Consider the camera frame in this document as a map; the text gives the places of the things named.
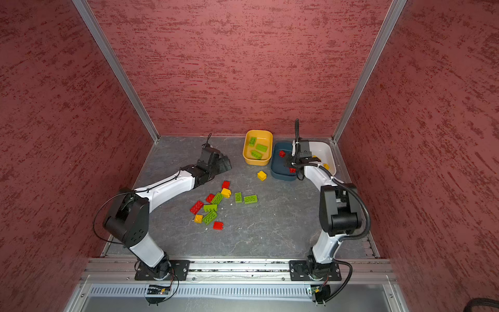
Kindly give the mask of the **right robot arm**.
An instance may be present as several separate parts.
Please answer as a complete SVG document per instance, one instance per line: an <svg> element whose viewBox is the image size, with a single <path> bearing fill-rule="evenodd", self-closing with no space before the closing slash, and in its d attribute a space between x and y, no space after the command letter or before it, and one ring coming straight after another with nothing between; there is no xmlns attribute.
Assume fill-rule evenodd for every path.
<svg viewBox="0 0 499 312"><path fill-rule="evenodd" d="M369 234L369 211L355 186L336 178L318 157L288 156L285 166L311 180L320 191L318 218L322 231L303 271L312 280L324 281L339 266L335 256L340 246Z"/></svg>

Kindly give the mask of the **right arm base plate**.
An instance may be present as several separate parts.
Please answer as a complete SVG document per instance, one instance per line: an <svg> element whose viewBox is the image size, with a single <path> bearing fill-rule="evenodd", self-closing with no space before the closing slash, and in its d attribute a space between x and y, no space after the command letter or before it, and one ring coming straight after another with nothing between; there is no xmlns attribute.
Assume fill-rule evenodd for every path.
<svg viewBox="0 0 499 312"><path fill-rule="evenodd" d="M316 281L339 282L342 279L339 265L335 263L318 264L309 260L289 261L289 271L291 280L296 281Z"/></svg>

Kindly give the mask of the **yellow lego cube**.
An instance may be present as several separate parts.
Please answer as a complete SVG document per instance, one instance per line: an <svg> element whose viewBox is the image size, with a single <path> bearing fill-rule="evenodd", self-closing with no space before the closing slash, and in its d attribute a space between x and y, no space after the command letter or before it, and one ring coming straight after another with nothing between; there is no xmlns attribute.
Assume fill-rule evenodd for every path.
<svg viewBox="0 0 499 312"><path fill-rule="evenodd" d="M266 175L266 173L265 173L265 172L260 171L260 172L258 172L257 177L258 177L261 181L265 181L265 180L266 180L266 178L267 178L267 175Z"/></svg>

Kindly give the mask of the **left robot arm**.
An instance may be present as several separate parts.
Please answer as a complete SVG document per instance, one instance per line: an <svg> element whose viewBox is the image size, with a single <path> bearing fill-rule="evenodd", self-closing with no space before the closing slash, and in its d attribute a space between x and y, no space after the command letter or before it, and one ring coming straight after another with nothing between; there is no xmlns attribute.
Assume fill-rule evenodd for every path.
<svg viewBox="0 0 499 312"><path fill-rule="evenodd" d="M172 176L146 187L123 188L109 200L103 228L139 260L137 280L167 280L174 270L167 253L149 234L149 215L160 205L191 191L216 175L231 170L228 156L215 153L195 165L181 167Z"/></svg>

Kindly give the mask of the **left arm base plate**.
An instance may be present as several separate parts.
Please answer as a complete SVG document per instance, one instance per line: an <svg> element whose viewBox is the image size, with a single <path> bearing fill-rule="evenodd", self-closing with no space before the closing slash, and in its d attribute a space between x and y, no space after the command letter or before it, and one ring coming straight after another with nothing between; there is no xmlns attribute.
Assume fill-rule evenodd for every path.
<svg viewBox="0 0 499 312"><path fill-rule="evenodd" d="M135 265L136 281L167 282L173 279L185 281L191 262L189 260L163 260L155 267L149 267L144 261Z"/></svg>

